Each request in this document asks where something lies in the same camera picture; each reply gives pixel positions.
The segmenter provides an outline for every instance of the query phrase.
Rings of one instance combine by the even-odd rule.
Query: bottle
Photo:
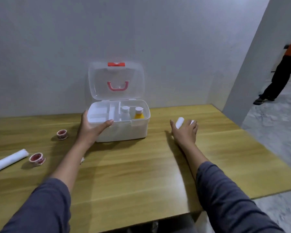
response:
[[[143,108],[142,107],[136,107],[136,114],[134,119],[144,119],[145,117],[143,116]]]
[[[121,107],[121,120],[122,121],[131,120],[131,117],[129,115],[129,106]]]

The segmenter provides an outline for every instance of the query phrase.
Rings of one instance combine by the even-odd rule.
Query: yellow bottle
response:
[[[136,114],[134,119],[144,119],[145,117],[143,116],[143,108],[142,107],[136,107]]]

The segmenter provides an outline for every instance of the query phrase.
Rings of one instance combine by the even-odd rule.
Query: person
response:
[[[261,105],[265,101],[274,101],[287,85],[291,75],[291,44],[286,50],[281,62],[276,68],[271,84],[259,95],[253,104]]]
[[[69,232],[70,193],[85,152],[113,121],[91,128],[82,115],[76,141],[57,169],[40,184],[0,232]],[[196,180],[199,201],[215,232],[283,232],[220,168],[195,145],[197,122],[177,129],[170,121],[175,142],[184,152]]]

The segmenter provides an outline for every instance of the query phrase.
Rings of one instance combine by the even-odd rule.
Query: sleeve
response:
[[[196,174],[199,201],[217,233],[284,232],[246,194],[211,162]]]
[[[69,232],[71,197],[67,186],[49,178],[38,186],[0,233]]]

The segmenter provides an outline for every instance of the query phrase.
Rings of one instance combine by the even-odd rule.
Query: white roll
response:
[[[8,157],[5,157],[3,159],[0,160],[0,170],[6,168],[7,166],[27,157],[29,155],[29,153],[27,152],[27,150],[22,149],[14,154],[11,154]]]
[[[184,122],[184,118],[183,117],[179,117],[178,120],[176,121],[176,128],[179,129],[182,126],[183,122]]]

